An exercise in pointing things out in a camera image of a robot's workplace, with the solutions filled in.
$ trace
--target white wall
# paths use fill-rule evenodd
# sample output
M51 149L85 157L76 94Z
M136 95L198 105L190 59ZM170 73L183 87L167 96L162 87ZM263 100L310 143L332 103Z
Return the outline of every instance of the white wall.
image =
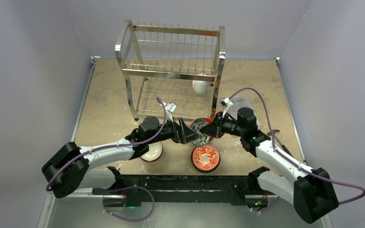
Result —
M65 0L90 55L114 58L124 19L226 26L228 58L282 54L311 0Z
M70 140L89 61L62 1L0 0L0 227L36 227L41 167Z
M280 59L307 162L365 186L365 0L315 0ZM339 200L358 190L335 186ZM365 198L331 213L336 228L365 227Z

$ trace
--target wire rack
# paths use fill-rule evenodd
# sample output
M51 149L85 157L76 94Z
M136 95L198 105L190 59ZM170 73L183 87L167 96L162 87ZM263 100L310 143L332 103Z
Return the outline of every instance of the wire rack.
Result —
M205 95L198 95L192 88L191 80L147 78L143 80L136 105L137 113L144 116L162 116L163 111L155 99L156 96L159 96L166 103L174 102L177 104L174 111L176 117L192 120L210 116L210 83L206 84Z
M204 31L203 34L205 35L136 31L142 59L140 60L136 51L131 49L127 53L123 67L146 71L216 76L218 70L213 67L213 56L217 47L217 38L207 36L207 34L215 34L216 31L214 31L214 27L212 30L208 30L206 27Z
M154 99L175 102L176 117L213 118L223 71L224 27L180 26L125 21L115 45L115 56L123 72L128 104L138 116L162 116ZM136 108L129 75L142 76ZM192 81L205 81L206 94L197 95Z

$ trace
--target orange floral bowl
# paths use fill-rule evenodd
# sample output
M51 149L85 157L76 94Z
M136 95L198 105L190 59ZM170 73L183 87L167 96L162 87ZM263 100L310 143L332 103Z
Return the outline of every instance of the orange floral bowl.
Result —
M199 172L212 172L220 164L219 151L212 145L206 144L195 147L191 155L191 162Z

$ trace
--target purple cable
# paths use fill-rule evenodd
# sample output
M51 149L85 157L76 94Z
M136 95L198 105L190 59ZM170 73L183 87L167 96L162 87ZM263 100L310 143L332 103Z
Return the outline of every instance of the purple cable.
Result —
M255 89L253 89L253 88L246 87L246 88L242 88L242 89L240 89L239 91L235 92L233 95L231 95L231 96L229 97L229 99L232 99L232 98L233 98L236 94L238 94L239 92L241 92L241 91L243 91L243 90L246 90L246 89L249 89L249 90L254 91L254 92L255 92L255 93L259 96L259 98L261 99L262 105L264 106L265 115L266 115L266 117L267 117L268 128L269 128L269 131L270 131L270 134L271 134L271 137L272 137L272 146L273 146L273 148L276 148L276 146L275 146L275 135L273 134L272 127L271 127L271 124L270 124L270 120L269 120L269 115L268 115L267 106L266 106L265 101L264 101L264 99L262 98L261 94L260 94L257 90L255 90ZM322 181L330 182L330 183L332 183L332 184L338 184L338 185L342 185L342 186L346 186L346 187L350 187L350 188L360 189L360 190L362 191L362 193L361 193L360 195L355 196L355 197L350 198L350 199L347 199L347 200L344 200L344 201L341 201L341 202L339 202L339 204L346 204L346 203L350 203L350 202L352 202L352 201L358 200L358 199L360 199L360 198L362 198L362 197L364 197L364 196L365 196L365 188L363 188L363 187L361 187L361 186L358 186L358 185L355 185L355 184L344 183L344 182L340 182L340 181L336 181L336 180L332 180L332 179L328 179L328 178L325 178L325 177L318 176L318 175L316 175L316 174L314 174L314 173L312 173L312 172L309 172L309 171L307 171L307 170L305 170L305 169L303 169L303 168L301 168L301 167L299 168L299 166L298 166L298 165L297 165L294 161L292 161L292 160L290 160L289 158L287 158L287 157L286 157L284 154L282 154L279 150L275 150L275 151L276 151L276 153L278 153L278 154L279 154L282 158L284 158L285 160L287 160L290 164L294 165L294 166L295 166L296 168L298 168L300 171L305 172L305 173L307 173L308 175L311 175L311 176L313 176L313 177L315 177L315 178L317 178L317 179L320 179L320 180L322 180Z
M73 162L75 162L76 160L78 160L79 158L81 158L81 157L83 157L85 155L88 155L90 153L94 153L94 152L96 152L98 150L102 150L102 149L118 148L118 147L121 147L121 146L137 146L137 145L141 145L141 144L144 144L144 143L148 143L151 140L153 140L154 138L156 138L160 134L160 132L162 132L162 130L164 128L164 125L166 123L166 108L165 108L165 106L163 104L163 101L158 96L156 97L156 100L157 100L157 102L159 102L162 105L162 108L163 108L163 123L162 123L162 126L160 127L159 131L156 132L156 134L154 134L154 136L152 136L149 139L147 139L145 141L142 141L142 142L136 142L136 143L130 143L130 144L120 144L120 145L101 146L101 147L96 147L96 148L92 149L91 152L90 151L87 151L87 152L81 153L78 156L76 156L73 159L71 159L70 161L68 161L64 166L62 166L58 170L57 173L54 174L54 176L49 180L47 186L45 187L45 190L46 191L52 191L52 189L50 189L50 187L51 187L52 183L54 182L54 180L60 175L60 173L62 173L64 171L64 169L66 169L70 164L72 164Z
M103 201L103 208L104 208L104 211L109 214L109 215L112 215L116 218L119 218L119 219L122 219L122 220L125 220L125 221L128 221L128 222L140 222L140 221L143 221L145 219L147 219L152 213L153 213L153 210L154 210L154 197L153 195L151 194L151 192L143 187L140 187L140 186L131 186L131 187L126 187L126 188L122 188L122 189L118 189L118 190L109 190L108 192L119 192L119 191L124 191L124 190L128 190L128 189L141 189L141 190L144 190L147 192L147 194L149 194L150 198L152 198L152 208L150 209L149 213L142 217L142 218L137 218L137 219L133 219L133 218L124 218L122 216L119 216L119 215L116 215L116 214L113 214L112 212L108 211L107 208L106 208L106 205L105 205L105 202Z
M259 211L259 213L262 214L262 213L265 213L265 212L271 210L278 203L279 199L280 199L279 196L276 197L275 202L273 202L272 205L269 208L266 208L265 210L261 210L261 211Z

